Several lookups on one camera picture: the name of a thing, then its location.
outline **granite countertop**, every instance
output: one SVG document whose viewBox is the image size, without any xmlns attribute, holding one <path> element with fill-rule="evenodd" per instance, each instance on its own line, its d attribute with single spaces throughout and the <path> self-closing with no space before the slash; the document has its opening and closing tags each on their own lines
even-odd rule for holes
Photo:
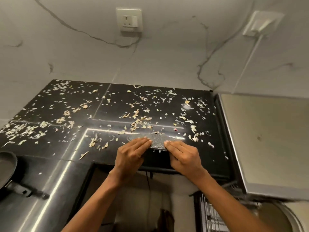
<svg viewBox="0 0 309 232">
<path fill-rule="evenodd" d="M 164 133 L 183 140 L 198 148 L 202 165 L 214 178 L 229 179 L 215 114 L 209 91 L 52 80 L 0 131 L 1 151 L 12 151 L 19 159 L 22 173 L 14 174 L 19 182 L 50 197 L 25 198 L 2 189 L 0 230 L 60 231 L 91 164 L 113 165 L 132 122 L 141 117 L 151 129 L 139 123 L 132 133 Z M 190 125 L 196 126 L 195 133 Z M 126 133 L 118 134 L 125 126 Z M 157 150 L 145 153 L 141 170 L 176 173 L 167 152 Z"/>
</svg>

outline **white wall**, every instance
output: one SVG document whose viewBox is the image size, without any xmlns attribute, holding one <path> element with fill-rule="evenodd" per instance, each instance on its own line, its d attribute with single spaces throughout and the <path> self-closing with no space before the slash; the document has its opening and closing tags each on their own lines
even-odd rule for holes
<svg viewBox="0 0 309 232">
<path fill-rule="evenodd" d="M 20 104 L 53 78 L 209 89 L 197 78 L 198 65 L 238 33 L 200 73 L 211 88 L 230 92 L 254 43 L 239 30 L 253 10 L 272 10 L 286 17 L 271 38 L 262 40 L 235 91 L 309 97 L 308 4 L 309 0 L 0 0 L 0 80 L 10 94 L 32 85 Z M 89 36 L 121 45 L 137 40 L 119 33 L 116 7 L 143 10 L 144 32 L 137 48 L 119 48 Z M 21 42 L 19 47 L 8 46 Z M 20 107 L 12 108 L 8 118 L 14 109 Z"/>
</svg>

